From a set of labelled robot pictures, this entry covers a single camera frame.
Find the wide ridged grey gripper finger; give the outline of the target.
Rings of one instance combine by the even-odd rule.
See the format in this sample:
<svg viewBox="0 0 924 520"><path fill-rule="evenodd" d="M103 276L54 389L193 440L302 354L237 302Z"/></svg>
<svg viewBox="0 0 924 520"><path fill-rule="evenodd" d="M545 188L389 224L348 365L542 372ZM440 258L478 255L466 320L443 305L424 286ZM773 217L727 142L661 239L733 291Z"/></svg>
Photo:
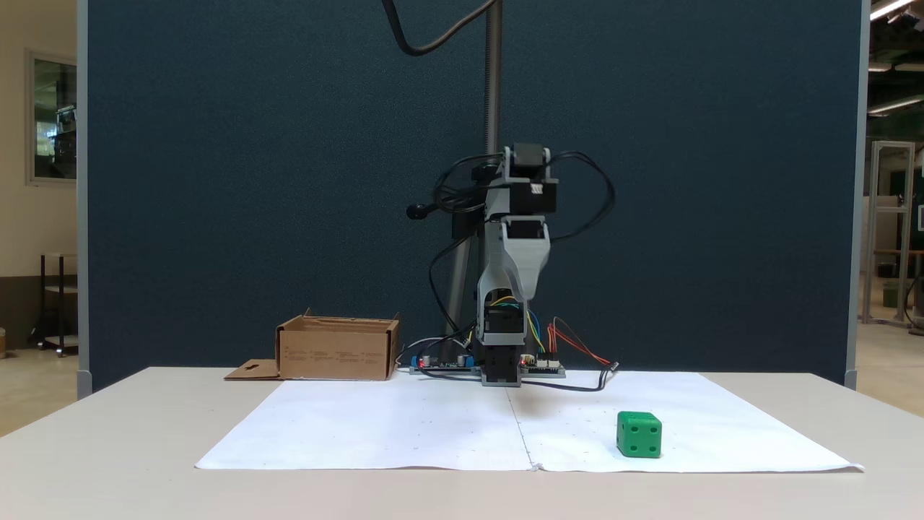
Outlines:
<svg viewBox="0 0 924 520"><path fill-rule="evenodd" d="M513 296L529 302L536 296L541 271L550 256L551 246L502 246L501 267Z"/></svg>

